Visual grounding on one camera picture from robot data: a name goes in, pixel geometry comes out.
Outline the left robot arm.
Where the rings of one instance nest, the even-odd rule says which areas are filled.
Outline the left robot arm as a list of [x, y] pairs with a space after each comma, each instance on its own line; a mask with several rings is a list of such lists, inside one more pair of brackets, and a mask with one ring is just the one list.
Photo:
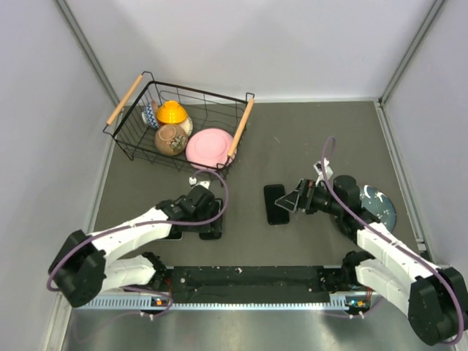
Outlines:
[[75, 308], [98, 294], [139, 285], [158, 290], [166, 280], [166, 267], [150, 252], [125, 256], [176, 233], [199, 233], [218, 238], [224, 202], [208, 183], [198, 183], [187, 195], [163, 200], [139, 217], [95, 233], [69, 234], [48, 269], [48, 288], [58, 289]]

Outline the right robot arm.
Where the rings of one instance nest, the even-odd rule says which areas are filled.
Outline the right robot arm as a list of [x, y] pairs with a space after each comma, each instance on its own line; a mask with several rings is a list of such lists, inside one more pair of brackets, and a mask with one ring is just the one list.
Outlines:
[[362, 285], [380, 294], [408, 319], [425, 344], [457, 343], [467, 330], [467, 286], [452, 267], [440, 268], [414, 253], [367, 210], [361, 190], [350, 175], [328, 187], [324, 181], [300, 180], [275, 201], [286, 211], [330, 214], [340, 232], [360, 247], [341, 264], [343, 284]]

